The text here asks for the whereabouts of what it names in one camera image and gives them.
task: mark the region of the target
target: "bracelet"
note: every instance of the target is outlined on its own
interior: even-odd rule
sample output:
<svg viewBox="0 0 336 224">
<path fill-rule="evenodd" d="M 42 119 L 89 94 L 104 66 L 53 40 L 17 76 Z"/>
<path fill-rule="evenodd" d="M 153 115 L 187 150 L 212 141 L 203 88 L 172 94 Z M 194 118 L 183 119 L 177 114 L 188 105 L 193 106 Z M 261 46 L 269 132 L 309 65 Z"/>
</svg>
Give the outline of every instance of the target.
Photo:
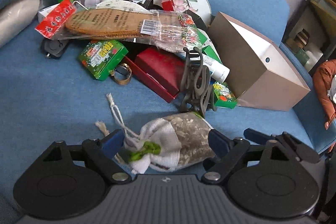
<svg viewBox="0 0 336 224">
<path fill-rule="evenodd" d="M 115 72 L 118 72 L 118 74 L 123 75 L 125 77 L 125 79 L 120 79 L 119 78 L 120 76 L 116 77 Z M 113 80 L 118 85 L 127 85 L 131 81 L 132 70 L 129 67 L 129 65 L 127 65 L 126 63 L 123 63 L 123 64 L 118 65 L 113 71 L 111 71 L 110 76 L 113 78 Z"/>
</svg>

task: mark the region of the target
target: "black remote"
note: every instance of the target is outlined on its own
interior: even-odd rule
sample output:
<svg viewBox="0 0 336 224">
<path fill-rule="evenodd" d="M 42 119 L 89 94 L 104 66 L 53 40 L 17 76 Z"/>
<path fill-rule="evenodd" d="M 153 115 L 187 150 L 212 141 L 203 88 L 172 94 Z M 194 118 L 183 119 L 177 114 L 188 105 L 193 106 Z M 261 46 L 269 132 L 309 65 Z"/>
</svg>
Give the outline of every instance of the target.
<svg viewBox="0 0 336 224">
<path fill-rule="evenodd" d="M 59 59 L 68 47 L 69 40 L 43 39 L 41 50 L 46 53 L 46 58 Z"/>
</svg>

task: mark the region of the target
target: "white drawstring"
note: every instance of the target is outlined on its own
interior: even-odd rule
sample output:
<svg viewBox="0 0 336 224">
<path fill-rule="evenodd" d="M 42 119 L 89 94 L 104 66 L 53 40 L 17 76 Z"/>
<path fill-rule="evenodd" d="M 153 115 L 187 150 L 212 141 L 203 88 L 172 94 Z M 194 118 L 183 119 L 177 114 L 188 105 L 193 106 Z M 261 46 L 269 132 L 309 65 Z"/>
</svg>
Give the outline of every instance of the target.
<svg viewBox="0 0 336 224">
<path fill-rule="evenodd" d="M 114 103 L 112 94 L 109 93 L 109 94 L 106 95 L 106 97 L 110 102 L 110 109 L 111 109 L 111 112 L 112 112 L 115 120 L 124 129 L 125 137 L 128 138 L 129 140 L 131 140 L 132 142 L 135 141 L 134 138 L 136 138 L 136 140 L 139 141 L 139 139 L 140 139 L 139 135 L 134 133 L 127 126 L 125 126 L 123 118 L 122 118 L 121 113 L 120 113 L 120 110 L 119 110 L 118 106 Z"/>
</svg>

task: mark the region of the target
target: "dark red box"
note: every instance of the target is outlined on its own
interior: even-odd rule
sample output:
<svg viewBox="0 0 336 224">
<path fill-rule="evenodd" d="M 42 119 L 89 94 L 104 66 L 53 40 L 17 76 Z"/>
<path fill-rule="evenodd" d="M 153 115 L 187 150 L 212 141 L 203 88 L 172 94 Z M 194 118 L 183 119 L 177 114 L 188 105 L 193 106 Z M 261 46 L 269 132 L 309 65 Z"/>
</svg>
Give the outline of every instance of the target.
<svg viewBox="0 0 336 224">
<path fill-rule="evenodd" d="M 133 50 L 131 47 L 137 45 L 132 44 L 124 44 L 129 53 L 122 62 L 128 64 L 133 75 L 166 102 L 173 101 L 179 93 L 184 62 L 175 54 L 155 47 L 142 45 L 142 48 Z"/>
</svg>

